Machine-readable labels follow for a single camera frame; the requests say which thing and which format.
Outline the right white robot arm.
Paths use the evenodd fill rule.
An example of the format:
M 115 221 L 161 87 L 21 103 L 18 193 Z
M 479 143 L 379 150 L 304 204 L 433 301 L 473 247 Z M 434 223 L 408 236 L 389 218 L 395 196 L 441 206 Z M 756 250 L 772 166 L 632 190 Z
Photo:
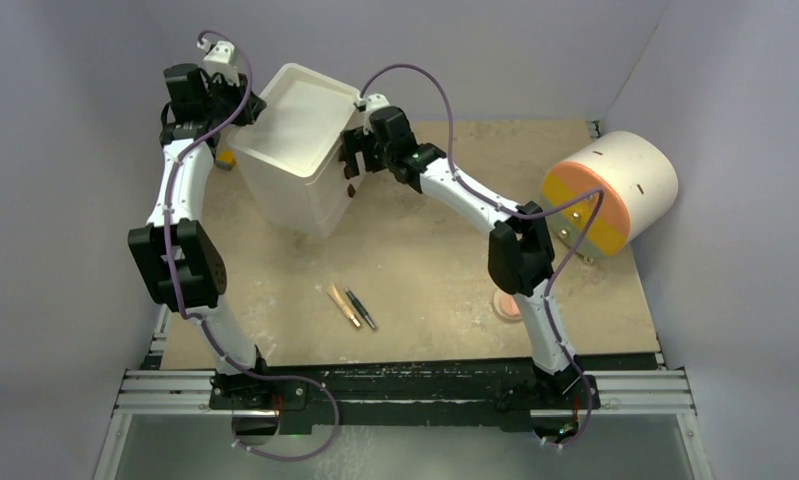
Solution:
M 487 269 L 517 305 L 534 364 L 536 392 L 559 407 L 576 391 L 580 368 L 552 294 L 555 252 L 541 208 L 495 195 L 451 164 L 446 152 L 417 141 L 402 109 L 356 103 L 363 123 L 341 134 L 353 176 L 389 171 L 395 180 L 452 208 L 488 238 Z

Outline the black aluminium base frame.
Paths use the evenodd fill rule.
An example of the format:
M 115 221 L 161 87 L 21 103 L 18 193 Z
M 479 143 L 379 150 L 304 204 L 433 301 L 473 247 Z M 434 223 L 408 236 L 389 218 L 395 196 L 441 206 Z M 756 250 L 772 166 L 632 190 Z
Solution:
M 555 395 L 528 360 L 281 366 L 225 387 L 167 369 L 179 322 L 157 314 L 124 373 L 98 479 L 709 479 L 685 370 L 660 353 L 579 358 Z

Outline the white drawer cabinet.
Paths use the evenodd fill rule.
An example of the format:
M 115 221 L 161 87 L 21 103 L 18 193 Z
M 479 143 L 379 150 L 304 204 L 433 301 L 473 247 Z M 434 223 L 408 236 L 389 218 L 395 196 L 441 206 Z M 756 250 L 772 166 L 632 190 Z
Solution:
M 309 235 L 307 185 L 318 165 L 314 114 L 320 108 L 354 105 L 359 91 L 288 63 L 260 97 L 267 102 L 266 109 L 254 124 L 231 132 L 228 146 L 264 218 Z

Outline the black makeup pen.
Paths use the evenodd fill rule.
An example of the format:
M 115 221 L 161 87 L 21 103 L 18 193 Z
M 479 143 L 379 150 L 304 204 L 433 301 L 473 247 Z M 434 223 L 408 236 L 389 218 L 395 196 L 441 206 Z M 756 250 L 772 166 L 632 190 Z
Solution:
M 344 293 L 346 294 L 347 298 L 351 302 L 353 308 L 356 310 L 360 318 L 364 321 L 364 323 L 373 331 L 377 329 L 377 325 L 373 320 L 370 313 L 364 307 L 363 303 L 360 299 L 349 289 L 345 288 Z

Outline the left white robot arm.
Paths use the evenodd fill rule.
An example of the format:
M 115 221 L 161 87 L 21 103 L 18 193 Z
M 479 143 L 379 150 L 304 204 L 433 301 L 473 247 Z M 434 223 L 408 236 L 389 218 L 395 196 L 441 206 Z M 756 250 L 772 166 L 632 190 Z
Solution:
M 201 223 L 206 183 L 222 131 L 253 124 L 266 103 L 252 91 L 250 72 L 228 80 L 190 63 L 165 69 L 170 100 L 161 111 L 163 174 L 145 224 L 127 243 L 152 300 L 190 323 L 210 350 L 218 388 L 233 380 L 247 408 L 272 399 L 273 382 L 225 298 L 227 270 Z

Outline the white drawer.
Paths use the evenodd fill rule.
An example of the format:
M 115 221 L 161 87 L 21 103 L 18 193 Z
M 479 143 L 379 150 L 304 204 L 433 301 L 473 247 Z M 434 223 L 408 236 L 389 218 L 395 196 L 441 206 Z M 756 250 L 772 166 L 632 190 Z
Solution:
M 328 190 L 312 190 L 309 193 L 311 222 L 307 233 L 311 236 L 327 238 L 338 226 L 348 209 L 357 188 L 350 183 L 341 184 Z
M 309 183 L 313 181 L 320 170 L 321 164 L 335 147 L 341 149 L 346 163 L 348 155 L 344 145 L 344 133 L 362 125 L 362 118 L 352 103 L 343 104 L 341 107 L 320 108 L 314 114 L 314 118 L 318 127 L 318 165 Z M 348 172 L 348 169 L 349 167 L 347 166 L 346 175 L 353 184 L 356 178 Z
M 339 147 L 335 147 L 321 164 L 313 181 L 307 185 L 308 199 L 312 190 L 322 191 L 341 184 L 352 184 L 346 175 L 346 167 L 344 154 Z

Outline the small yellow block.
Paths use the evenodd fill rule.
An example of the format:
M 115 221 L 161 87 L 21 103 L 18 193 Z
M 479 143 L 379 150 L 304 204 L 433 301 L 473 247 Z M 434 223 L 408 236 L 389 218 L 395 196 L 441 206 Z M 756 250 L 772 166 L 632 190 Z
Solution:
M 215 158 L 215 165 L 222 170 L 231 171 L 236 166 L 236 159 L 232 151 L 220 151 Z

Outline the beige makeup tube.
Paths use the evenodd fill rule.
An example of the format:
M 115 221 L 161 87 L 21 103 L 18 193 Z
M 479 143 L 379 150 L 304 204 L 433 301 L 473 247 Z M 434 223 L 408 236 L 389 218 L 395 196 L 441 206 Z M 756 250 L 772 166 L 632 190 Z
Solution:
M 334 283 L 331 283 L 329 285 L 327 294 L 332 299 L 337 308 L 343 313 L 344 317 L 347 318 L 356 329 L 361 329 L 362 328 L 361 321 L 358 319 L 352 307 L 346 302 L 346 300 L 340 294 L 337 286 Z

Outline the round pink compact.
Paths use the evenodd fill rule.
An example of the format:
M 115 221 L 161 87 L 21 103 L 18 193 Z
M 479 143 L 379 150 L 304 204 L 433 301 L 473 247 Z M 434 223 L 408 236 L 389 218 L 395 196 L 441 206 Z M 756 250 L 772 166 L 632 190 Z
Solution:
M 501 290 L 496 290 L 491 304 L 495 315 L 503 322 L 517 323 L 522 321 L 519 307 L 511 295 Z

